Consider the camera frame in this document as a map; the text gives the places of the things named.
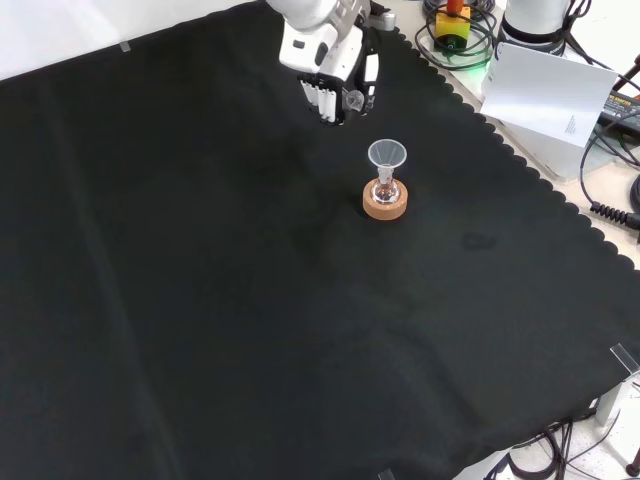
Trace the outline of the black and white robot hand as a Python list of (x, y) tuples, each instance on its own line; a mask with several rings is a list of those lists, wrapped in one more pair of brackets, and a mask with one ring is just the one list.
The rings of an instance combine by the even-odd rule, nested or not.
[(298, 73), (310, 108), (320, 120), (339, 126), (372, 110), (380, 70), (379, 32), (354, 24), (342, 40), (326, 23), (310, 32), (284, 25), (279, 61)]

